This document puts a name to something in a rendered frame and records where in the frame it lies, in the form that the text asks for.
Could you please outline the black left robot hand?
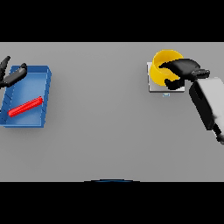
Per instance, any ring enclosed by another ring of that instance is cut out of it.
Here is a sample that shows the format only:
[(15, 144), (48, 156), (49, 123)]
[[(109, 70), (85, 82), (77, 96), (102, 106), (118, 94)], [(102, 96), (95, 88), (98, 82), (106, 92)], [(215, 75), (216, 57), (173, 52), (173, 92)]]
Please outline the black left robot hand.
[(10, 88), (17, 82), (21, 81), (27, 75), (27, 65), (25, 63), (21, 64), (20, 67), (13, 73), (6, 75), (6, 68), (11, 57), (6, 56), (0, 62), (0, 89)]

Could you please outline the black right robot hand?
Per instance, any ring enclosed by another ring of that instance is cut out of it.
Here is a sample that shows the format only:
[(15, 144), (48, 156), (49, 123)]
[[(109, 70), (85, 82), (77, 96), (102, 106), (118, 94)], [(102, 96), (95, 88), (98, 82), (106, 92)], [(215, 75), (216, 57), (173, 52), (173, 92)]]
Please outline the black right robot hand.
[(176, 90), (185, 85), (185, 81), (195, 82), (198, 79), (206, 79), (210, 71), (200, 67), (200, 64), (193, 59), (175, 59), (162, 63), (159, 68), (167, 68), (176, 74), (178, 80), (166, 78), (164, 84), (169, 90)]

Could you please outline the yellow bowl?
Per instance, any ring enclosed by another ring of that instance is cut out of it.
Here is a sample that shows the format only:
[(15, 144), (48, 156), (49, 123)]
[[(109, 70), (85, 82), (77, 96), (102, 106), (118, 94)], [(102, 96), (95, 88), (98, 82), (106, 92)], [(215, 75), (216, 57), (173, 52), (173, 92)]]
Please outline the yellow bowl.
[(165, 86), (165, 79), (170, 81), (178, 80), (179, 77), (168, 68), (160, 68), (159, 66), (165, 62), (182, 59), (183, 55), (175, 50), (165, 49), (157, 52), (152, 59), (150, 66), (151, 79), (161, 87)]

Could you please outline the red beaker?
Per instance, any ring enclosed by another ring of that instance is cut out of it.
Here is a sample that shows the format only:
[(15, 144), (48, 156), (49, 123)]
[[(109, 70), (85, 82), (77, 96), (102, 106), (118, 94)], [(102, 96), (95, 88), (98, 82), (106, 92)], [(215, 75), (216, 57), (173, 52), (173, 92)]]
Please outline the red beaker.
[(23, 114), (24, 112), (31, 110), (33, 108), (36, 108), (40, 106), (43, 103), (43, 98), (39, 96), (38, 98), (34, 98), (30, 101), (27, 101), (21, 105), (16, 106), (15, 108), (11, 108), (8, 110), (8, 116), (14, 117), (20, 114)]

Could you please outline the pale square measuring scale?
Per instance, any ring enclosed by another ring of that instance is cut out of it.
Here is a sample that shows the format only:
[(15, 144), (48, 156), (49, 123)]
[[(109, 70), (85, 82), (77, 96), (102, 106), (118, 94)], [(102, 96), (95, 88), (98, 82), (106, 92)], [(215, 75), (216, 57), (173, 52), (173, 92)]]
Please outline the pale square measuring scale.
[(178, 88), (176, 90), (169, 90), (168, 87), (159, 86), (158, 84), (156, 84), (151, 78), (151, 62), (147, 63), (147, 74), (148, 74), (148, 85), (149, 85), (150, 93), (169, 94), (169, 93), (184, 93), (185, 92), (184, 87)]

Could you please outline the blue tray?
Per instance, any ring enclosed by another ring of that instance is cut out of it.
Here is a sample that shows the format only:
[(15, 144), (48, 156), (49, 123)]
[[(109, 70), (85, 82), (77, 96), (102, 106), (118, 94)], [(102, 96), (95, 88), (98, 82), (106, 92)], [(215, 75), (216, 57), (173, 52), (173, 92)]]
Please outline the blue tray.
[[(49, 66), (28, 66), (27, 75), (12, 87), (4, 90), (0, 110), (0, 126), (5, 128), (43, 128), (49, 99), (52, 73)], [(8, 116), (8, 111), (39, 96), (41, 105), (20, 115)]]

